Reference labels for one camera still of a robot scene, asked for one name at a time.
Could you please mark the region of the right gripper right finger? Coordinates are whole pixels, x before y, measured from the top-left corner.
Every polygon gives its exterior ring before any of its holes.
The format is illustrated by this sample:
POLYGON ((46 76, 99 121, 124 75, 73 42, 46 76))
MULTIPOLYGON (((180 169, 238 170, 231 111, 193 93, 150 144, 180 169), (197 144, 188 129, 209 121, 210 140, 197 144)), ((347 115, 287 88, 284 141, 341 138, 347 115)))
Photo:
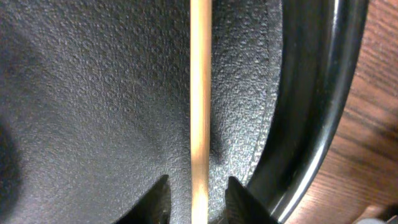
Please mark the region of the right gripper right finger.
POLYGON ((228 178, 224 197, 229 224, 278 224, 278 221, 233 176, 228 178))

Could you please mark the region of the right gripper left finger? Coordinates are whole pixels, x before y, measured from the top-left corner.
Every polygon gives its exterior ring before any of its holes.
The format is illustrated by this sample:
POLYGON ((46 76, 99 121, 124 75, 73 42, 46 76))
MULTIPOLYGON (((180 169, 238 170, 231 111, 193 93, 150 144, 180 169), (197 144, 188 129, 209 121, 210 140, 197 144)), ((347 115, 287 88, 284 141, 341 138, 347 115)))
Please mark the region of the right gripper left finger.
POLYGON ((115 224, 169 224, 171 205, 169 176, 162 175, 115 224))

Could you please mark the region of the wooden chopstick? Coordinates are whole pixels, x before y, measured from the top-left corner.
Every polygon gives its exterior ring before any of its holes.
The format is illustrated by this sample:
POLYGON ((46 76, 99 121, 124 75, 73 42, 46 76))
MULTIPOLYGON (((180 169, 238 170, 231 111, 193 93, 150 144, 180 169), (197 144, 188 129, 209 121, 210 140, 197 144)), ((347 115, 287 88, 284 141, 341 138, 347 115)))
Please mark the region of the wooden chopstick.
POLYGON ((208 222, 211 0, 190 1, 190 155, 194 224, 208 222))

